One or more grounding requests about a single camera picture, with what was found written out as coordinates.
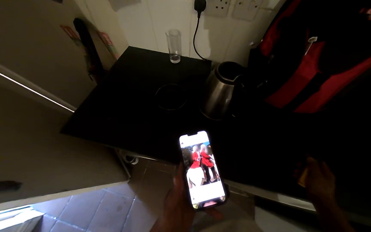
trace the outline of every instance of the person in red coat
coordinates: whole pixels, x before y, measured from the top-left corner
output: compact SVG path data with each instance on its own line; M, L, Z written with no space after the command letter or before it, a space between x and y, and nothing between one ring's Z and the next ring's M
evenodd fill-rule
M191 159L193 160L193 164L187 170L187 181L189 188L200 186L203 184L204 181L204 172L203 169L200 167L200 155L198 146L193 146Z
M207 177L206 184L212 183L209 169L211 169L211 172L213 173L213 179L214 179L213 182L218 181L216 170L214 168L214 164L211 161L211 157L207 154L208 149L207 149L206 145L204 145L204 144L201 145L200 151L201 151L202 168L203 168L204 172L206 173L206 177Z

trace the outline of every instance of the black power cord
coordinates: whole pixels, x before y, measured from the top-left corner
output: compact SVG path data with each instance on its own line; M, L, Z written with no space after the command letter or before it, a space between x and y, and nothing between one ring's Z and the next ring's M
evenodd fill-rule
M197 11L197 26L195 27L195 32L194 32L194 37L193 37L193 46L194 46L195 53L197 53L197 55L203 60L207 60L207 59L200 56L200 54L198 54L197 52L197 49L195 49L195 35L197 34L198 24L200 23L201 12L203 12L206 9L206 5L207 5L206 0L194 0L194 10Z

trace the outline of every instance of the white tag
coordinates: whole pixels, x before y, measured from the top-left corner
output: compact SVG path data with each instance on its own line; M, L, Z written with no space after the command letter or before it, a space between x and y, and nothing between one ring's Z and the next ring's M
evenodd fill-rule
M313 42L316 42L317 41L317 37L310 37L310 39L308 39L307 41L309 42L309 44L307 45L306 52L304 53L304 55L307 54L307 52L309 51L309 49L312 46Z

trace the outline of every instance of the plug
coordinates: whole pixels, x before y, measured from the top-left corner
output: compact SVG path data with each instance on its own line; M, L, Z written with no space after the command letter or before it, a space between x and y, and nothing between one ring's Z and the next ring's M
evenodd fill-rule
M206 0L194 0L194 10L197 11L197 17L200 18L201 12L206 9Z

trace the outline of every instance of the kettle lid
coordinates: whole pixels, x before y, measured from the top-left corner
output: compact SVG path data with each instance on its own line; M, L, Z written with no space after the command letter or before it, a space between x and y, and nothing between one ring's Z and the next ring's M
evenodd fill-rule
M234 82L236 81L237 77L242 75L243 73L244 73L243 66L232 61L223 62L215 69L216 77L221 82L230 85L234 85Z

